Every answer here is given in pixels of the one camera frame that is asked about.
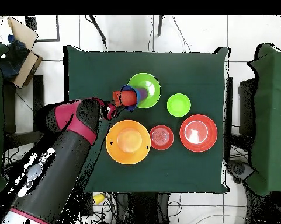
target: cardboard box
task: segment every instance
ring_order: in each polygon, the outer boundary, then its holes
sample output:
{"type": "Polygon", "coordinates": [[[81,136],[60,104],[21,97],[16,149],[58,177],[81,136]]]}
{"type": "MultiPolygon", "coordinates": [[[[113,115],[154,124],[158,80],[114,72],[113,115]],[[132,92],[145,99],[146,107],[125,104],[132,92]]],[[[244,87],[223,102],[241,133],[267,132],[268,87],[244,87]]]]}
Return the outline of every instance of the cardboard box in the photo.
{"type": "Polygon", "coordinates": [[[21,22],[18,22],[12,17],[8,18],[8,24],[12,29],[15,39],[23,42],[26,48],[30,51],[19,71],[19,74],[12,81],[12,83],[21,88],[23,85],[27,86],[29,84],[43,58],[31,51],[38,37],[38,34],[34,30],[28,28],[24,24],[21,24],[21,22]]]}

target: orange bowl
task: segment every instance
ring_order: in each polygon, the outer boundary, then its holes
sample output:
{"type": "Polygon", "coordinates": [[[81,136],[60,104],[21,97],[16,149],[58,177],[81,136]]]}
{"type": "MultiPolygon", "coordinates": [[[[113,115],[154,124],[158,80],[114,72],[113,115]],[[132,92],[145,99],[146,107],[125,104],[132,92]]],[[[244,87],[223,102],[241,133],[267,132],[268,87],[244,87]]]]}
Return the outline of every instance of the orange bowl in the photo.
{"type": "Polygon", "coordinates": [[[123,165],[141,162],[151,148],[147,129],[133,120],[116,123],[106,137],[106,148],[113,160],[123,165]]]}

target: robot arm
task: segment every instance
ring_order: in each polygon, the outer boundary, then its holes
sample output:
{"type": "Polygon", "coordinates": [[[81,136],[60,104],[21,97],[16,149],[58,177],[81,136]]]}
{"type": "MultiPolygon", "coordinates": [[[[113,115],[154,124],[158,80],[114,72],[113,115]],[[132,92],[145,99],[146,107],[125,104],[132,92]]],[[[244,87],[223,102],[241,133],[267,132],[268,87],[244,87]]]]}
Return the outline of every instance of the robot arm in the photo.
{"type": "Polygon", "coordinates": [[[75,186],[99,120],[111,120],[116,108],[98,98],[45,106],[34,118],[42,139],[16,165],[5,170],[8,185],[0,192],[0,224],[11,206],[47,224],[73,224],[76,212],[63,212],[67,201],[79,203],[75,186]]]}

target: small red plate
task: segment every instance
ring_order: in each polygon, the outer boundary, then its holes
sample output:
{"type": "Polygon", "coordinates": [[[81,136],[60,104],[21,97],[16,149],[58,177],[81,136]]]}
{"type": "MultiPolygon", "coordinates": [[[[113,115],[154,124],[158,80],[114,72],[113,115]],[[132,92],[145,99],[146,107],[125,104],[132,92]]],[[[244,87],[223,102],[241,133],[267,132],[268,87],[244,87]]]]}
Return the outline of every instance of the small red plate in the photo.
{"type": "Polygon", "coordinates": [[[174,133],[166,125],[155,126],[150,131],[151,146],[159,151],[168,149],[174,142],[174,133]]]}
{"type": "Polygon", "coordinates": [[[217,140],[217,127],[214,121],[205,115],[192,115],[180,128],[182,144],[190,151],[204,152],[217,140]]]}

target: small green bowl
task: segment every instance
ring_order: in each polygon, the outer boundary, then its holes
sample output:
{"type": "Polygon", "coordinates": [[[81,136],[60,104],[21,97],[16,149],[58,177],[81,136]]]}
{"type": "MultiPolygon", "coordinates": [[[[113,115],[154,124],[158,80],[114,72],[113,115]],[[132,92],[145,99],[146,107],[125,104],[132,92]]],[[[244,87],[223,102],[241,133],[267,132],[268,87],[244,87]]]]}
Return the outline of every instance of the small green bowl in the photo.
{"type": "Polygon", "coordinates": [[[189,98],[182,94],[176,93],[172,95],[167,101],[167,110],[174,117],[185,116],[191,108],[191,102],[189,98]]]}

